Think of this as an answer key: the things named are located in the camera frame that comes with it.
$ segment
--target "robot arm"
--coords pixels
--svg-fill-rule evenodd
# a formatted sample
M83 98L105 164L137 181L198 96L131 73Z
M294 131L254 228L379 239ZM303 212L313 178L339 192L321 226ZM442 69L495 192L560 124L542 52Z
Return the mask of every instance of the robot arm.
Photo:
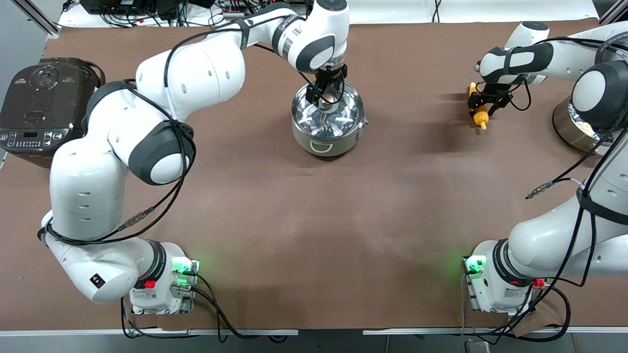
M571 36L605 41L628 25L615 23ZM476 67L487 88L507 92L525 75L545 75L576 81L571 95L581 118L597 131L608 131L628 109L628 64L622 50L601 52L569 41L546 41L520 48L494 48ZM478 106L484 103L478 100ZM619 128L625 128L625 119ZM582 223L562 276L579 276L587 265L592 221L597 236L590 274L609 275L628 271L628 149L627 139L617 142L592 180L588 196L580 189L571 199L535 219L516 225L507 239L479 244L466 268L473 276L470 291L476 309L513 315L525 302L527 287L536 278L555 277L583 208Z
M135 313L189 312L193 299L189 287L195 277L182 272L197 271L198 262L177 245L137 237L110 244L76 242L102 239L152 211L120 226L128 170L150 185L182 176L181 146L161 110L192 135L185 124L191 113L224 102L242 88L246 47L265 43L302 72L338 72L344 65L348 32L345 0L316 0L307 20L287 4L274 3L179 47L170 55L167 70L170 51L145 60L136 72L137 90L157 107L122 82L103 85L88 104L87 134L55 153L50 172L52 210L44 216L40 232L74 285L96 303L120 299L131 291ZM183 149L188 168L193 158L189 141L183 141Z

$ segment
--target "gray floor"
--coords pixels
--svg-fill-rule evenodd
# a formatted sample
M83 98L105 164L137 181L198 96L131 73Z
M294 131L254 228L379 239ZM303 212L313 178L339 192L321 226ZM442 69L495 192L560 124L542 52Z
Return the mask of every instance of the gray floor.
M54 21L58 20L63 0L38 0L37 5ZM45 48L46 35L10 1L0 0L0 97L4 97L15 73L38 62ZM391 336L389 352L464 352L466 338L428 335ZM122 335L81 335L47 337L0 337L1 353L162 353L162 352L382 352L386 336L363 336L359 330L302 330L284 344L275 345L260 338L242 341L231 337L220 345L216 337L185 340L129 340ZM628 352L628 335L566 335L548 344L531 344L504 339L493 347L495 353L615 353Z

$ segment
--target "brown leather surface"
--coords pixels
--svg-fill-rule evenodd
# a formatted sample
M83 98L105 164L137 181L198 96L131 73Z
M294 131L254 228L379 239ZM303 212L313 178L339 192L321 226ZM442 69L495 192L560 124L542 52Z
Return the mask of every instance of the brown leather surface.
M597 22L548 24L558 36ZM516 25L353 26L347 81L362 95L371 123L357 146L335 160L309 155L292 136L290 104L302 79L275 55L246 50L241 93L188 120L197 161L175 206L147 236L201 260L201 273L238 328L460 325L461 257L566 200L569 184L549 197L524 196L581 155L551 127L570 82L532 87L530 110L501 110L487 131L472 125L465 100L469 82L479 79L475 62L503 45ZM93 61L109 81L119 80L202 30L64 28L45 55ZM523 89L515 100L525 105ZM84 298L35 236L50 207L47 178L48 170L13 156L0 171L0 329L118 328L119 304ZM167 189L131 175L126 214ZM573 325L628 325L625 278L564 289ZM214 327L203 307L191 317L141 323ZM468 320L502 322L478 313Z

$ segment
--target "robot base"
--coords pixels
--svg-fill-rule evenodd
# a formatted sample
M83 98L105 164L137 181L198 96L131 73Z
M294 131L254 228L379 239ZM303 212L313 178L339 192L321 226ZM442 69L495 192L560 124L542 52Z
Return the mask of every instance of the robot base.
M190 288L196 285L197 277L181 274L180 266L183 263L185 272L196 274L199 261L186 258L183 250L171 242L162 242L161 245L166 250L163 274L155 282L154 288L131 290L129 296L133 313L138 315L192 313L195 292Z
M469 297L473 310L491 313L508 313L513 316L522 305L526 310L529 300L526 297L527 287L517 287L505 282L497 274L493 265L493 248L497 241L481 242L473 251L473 255L465 258L463 263L466 271L479 269L477 274L467 276Z

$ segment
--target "pot handle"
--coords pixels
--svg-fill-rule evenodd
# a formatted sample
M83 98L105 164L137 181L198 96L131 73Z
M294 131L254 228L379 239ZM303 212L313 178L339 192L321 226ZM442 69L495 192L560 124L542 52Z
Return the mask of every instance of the pot handle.
M310 140L310 148L311 148L311 149L312 149L312 151L314 151L314 152L318 152L318 153L327 153L327 152L329 152L329 151L331 151L331 150L332 150L332 148L333 148L333 143L330 143L330 144L329 144L329 147L328 147L325 151L319 151L319 150L317 150L316 148L314 148L314 145L312 144L312 140Z

